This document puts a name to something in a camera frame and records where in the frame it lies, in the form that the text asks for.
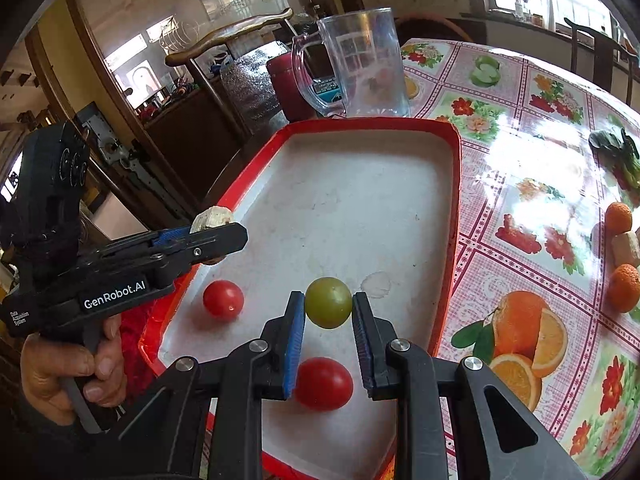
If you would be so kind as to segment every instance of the tomato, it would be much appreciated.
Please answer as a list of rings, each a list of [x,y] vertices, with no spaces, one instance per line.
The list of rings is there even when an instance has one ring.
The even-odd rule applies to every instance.
[[[293,395],[300,404],[315,412],[330,412],[349,402],[353,379],[338,361],[313,357],[298,367]]]
[[[233,321],[242,310],[244,294],[227,280],[216,280],[204,289],[202,302],[209,313],[221,321]]]
[[[351,292],[337,278],[318,278],[305,292],[306,316],[322,328],[337,328],[351,314]]]

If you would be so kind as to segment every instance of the dining table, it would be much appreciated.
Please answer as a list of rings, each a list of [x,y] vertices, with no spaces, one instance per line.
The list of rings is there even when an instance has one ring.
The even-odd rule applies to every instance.
[[[640,305],[619,314],[606,301],[614,266],[604,231],[612,202],[629,205],[638,228],[640,196],[598,160],[589,136],[620,137],[624,128],[638,143],[640,115],[571,72],[500,48],[413,38],[401,55],[412,116],[452,123],[462,139],[460,235],[437,357],[488,353],[584,473],[599,478],[640,433]],[[502,335],[476,348],[487,346],[476,334],[491,323]],[[526,335],[527,324],[533,345],[513,357],[499,339]],[[536,365],[545,348],[552,358]],[[518,375],[532,369],[533,378]],[[383,477],[392,475],[393,464]]]

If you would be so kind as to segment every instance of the metal pivot bolt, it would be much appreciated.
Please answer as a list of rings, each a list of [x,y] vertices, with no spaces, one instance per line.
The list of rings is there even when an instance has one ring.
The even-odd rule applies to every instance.
[[[389,344],[391,348],[396,352],[406,352],[411,347],[411,343],[409,343],[406,339],[394,339]]]
[[[267,348],[269,348],[269,343],[264,339],[255,339],[249,343],[249,350],[251,350],[251,352],[256,352],[257,354],[264,352]]]
[[[190,357],[181,357],[175,362],[175,369],[179,372],[188,372],[195,365],[195,362]]]
[[[479,370],[482,368],[482,361],[477,357],[467,357],[464,361],[465,366],[469,368],[469,370]]]

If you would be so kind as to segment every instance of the printed orange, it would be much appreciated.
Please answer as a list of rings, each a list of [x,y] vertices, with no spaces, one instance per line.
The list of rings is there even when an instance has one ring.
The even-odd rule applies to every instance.
[[[562,319],[546,308],[540,318],[540,334],[531,371],[542,378],[553,373],[564,359],[568,336]]]
[[[618,312],[629,312],[640,300],[640,276],[629,264],[622,264],[613,271],[607,286],[607,300]]]
[[[519,354],[504,354],[494,358],[489,368],[531,411],[536,409],[542,393],[542,379],[531,370],[531,359]]]
[[[604,227],[607,228],[607,235],[616,236],[631,231],[633,217],[631,209],[622,202],[613,202],[607,207],[604,213]]]
[[[548,307],[539,295],[515,290],[500,300],[494,312],[494,356],[521,354],[533,359],[540,333],[540,317]]]

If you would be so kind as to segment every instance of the glass mug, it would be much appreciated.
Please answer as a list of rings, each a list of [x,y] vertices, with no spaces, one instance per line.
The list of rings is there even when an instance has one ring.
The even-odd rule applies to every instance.
[[[326,103],[313,91],[304,51],[324,44],[342,100]],[[324,116],[408,117],[409,99],[391,9],[362,10],[318,20],[318,32],[293,39],[292,65],[302,97]]]

